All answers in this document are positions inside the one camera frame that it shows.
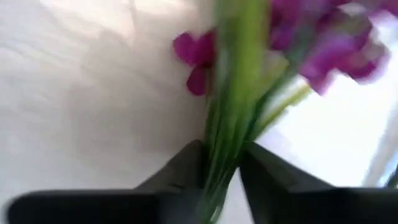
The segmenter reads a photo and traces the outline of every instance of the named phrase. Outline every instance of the bouquet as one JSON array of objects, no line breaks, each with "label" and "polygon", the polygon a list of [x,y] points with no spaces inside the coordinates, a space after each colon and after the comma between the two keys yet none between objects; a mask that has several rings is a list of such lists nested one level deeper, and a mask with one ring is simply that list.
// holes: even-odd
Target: bouquet
[{"label": "bouquet", "polygon": [[286,107],[312,90],[322,95],[334,69],[358,83],[374,78],[388,51],[371,21],[398,16],[395,0],[215,0],[214,8],[215,28],[173,41],[193,67],[188,90],[207,102],[201,223],[217,222],[246,145]]}]

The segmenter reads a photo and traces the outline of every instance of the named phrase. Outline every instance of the flower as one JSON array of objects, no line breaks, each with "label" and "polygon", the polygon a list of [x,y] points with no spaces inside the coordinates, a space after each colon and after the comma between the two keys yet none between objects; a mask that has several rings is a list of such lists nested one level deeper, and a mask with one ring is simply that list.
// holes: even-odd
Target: flower
[{"label": "flower", "polygon": [[329,22],[335,18],[337,6],[351,0],[273,0],[271,4],[271,49],[290,47],[301,24],[317,21]]},{"label": "flower", "polygon": [[391,12],[391,14],[398,16],[398,1],[397,0],[384,0],[381,3],[381,9]]},{"label": "flower", "polygon": [[339,22],[349,19],[348,15],[345,14],[339,8],[330,9],[327,13],[322,15],[315,23],[315,31],[318,34],[322,34],[331,29],[331,27],[335,26]]},{"label": "flower", "polygon": [[383,45],[363,35],[327,34],[315,45],[300,67],[300,74],[310,86],[322,94],[330,84],[330,71],[337,68],[353,80],[369,78],[387,55]]},{"label": "flower", "polygon": [[195,40],[185,32],[173,41],[175,54],[189,66],[193,66],[187,88],[195,96],[206,92],[206,73],[213,67],[215,61],[215,30],[210,30]]}]

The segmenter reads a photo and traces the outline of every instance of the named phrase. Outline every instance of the magenta flower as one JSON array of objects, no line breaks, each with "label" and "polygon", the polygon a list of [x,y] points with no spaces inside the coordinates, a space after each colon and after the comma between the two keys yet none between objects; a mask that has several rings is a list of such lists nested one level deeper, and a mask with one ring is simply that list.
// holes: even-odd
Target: magenta flower
[{"label": "magenta flower", "polygon": [[347,18],[348,15],[345,14],[341,9],[337,7],[330,9],[327,13],[322,15],[319,20],[317,20],[315,24],[315,30],[318,34],[323,34],[330,30],[331,27]]},{"label": "magenta flower", "polygon": [[322,37],[300,67],[300,74],[322,94],[330,83],[330,72],[337,68],[354,80],[369,78],[386,56],[386,48],[360,36],[327,34]]},{"label": "magenta flower", "polygon": [[301,24],[321,17],[329,25],[337,16],[337,6],[352,0],[273,0],[271,13],[271,49],[286,50],[290,47]]},{"label": "magenta flower", "polygon": [[398,1],[397,0],[384,0],[381,4],[381,8],[385,9],[391,14],[398,16]]},{"label": "magenta flower", "polygon": [[193,66],[187,88],[195,96],[206,92],[206,73],[211,70],[215,61],[215,31],[210,30],[195,40],[189,33],[179,35],[173,41],[175,54],[189,66]]}]

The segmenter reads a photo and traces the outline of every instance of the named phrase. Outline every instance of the flower petal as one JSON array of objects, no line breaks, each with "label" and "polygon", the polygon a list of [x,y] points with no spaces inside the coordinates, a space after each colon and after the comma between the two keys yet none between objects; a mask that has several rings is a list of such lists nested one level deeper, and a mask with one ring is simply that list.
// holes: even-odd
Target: flower petal
[{"label": "flower petal", "polygon": [[393,15],[398,16],[398,1],[397,0],[384,0],[382,8],[388,10]]},{"label": "flower petal", "polygon": [[273,29],[271,33],[271,49],[272,50],[286,50],[295,34],[295,29],[290,26],[279,26]]},{"label": "flower petal", "polygon": [[344,4],[351,3],[353,1],[355,1],[355,0],[331,0],[330,2],[332,4],[332,6],[336,7],[336,6],[341,6],[341,5],[344,5]]},{"label": "flower petal", "polygon": [[306,0],[273,0],[272,12],[278,13],[284,22],[295,24],[299,22]]},{"label": "flower petal", "polygon": [[192,50],[195,46],[193,36],[188,32],[179,35],[173,41],[173,48],[175,54],[189,65],[193,65]]},{"label": "flower petal", "polygon": [[315,24],[315,28],[317,33],[321,34],[336,26],[338,22],[347,19],[348,15],[345,14],[341,9],[334,7],[330,9],[327,13],[322,15],[317,23]]},{"label": "flower petal", "polygon": [[275,28],[277,28],[282,22],[283,22],[283,15],[280,11],[278,10],[272,10],[271,11],[271,23],[270,23],[270,29],[271,31]]},{"label": "flower petal", "polygon": [[385,46],[368,44],[362,52],[355,53],[342,60],[337,68],[347,73],[353,80],[368,79],[386,55]]},{"label": "flower petal", "polygon": [[307,80],[311,88],[319,95],[325,94],[331,84],[331,77],[329,75],[308,78]]},{"label": "flower petal", "polygon": [[215,30],[203,34],[193,47],[193,63],[195,65],[212,65],[215,60]]},{"label": "flower petal", "polygon": [[314,47],[300,67],[305,78],[325,77],[341,58],[357,51],[355,39],[345,34],[327,35]]},{"label": "flower petal", "polygon": [[195,96],[203,96],[206,92],[206,68],[196,66],[187,80],[189,91]]}]

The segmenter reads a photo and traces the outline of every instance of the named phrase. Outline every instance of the white surface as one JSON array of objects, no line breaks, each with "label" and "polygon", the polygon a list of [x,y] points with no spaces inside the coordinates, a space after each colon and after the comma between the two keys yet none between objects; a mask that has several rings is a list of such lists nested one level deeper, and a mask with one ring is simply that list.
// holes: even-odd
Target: white surface
[{"label": "white surface", "polygon": [[[200,138],[204,100],[186,91],[190,68],[170,41],[206,30],[210,15],[208,0],[3,1],[0,205],[31,190],[133,188]],[[360,184],[391,93],[347,85],[259,142],[333,184]],[[226,223],[248,222],[227,211]]]},{"label": "white surface", "polygon": [[133,188],[201,136],[204,99],[170,41],[201,22],[163,0],[0,4],[0,202]]}]

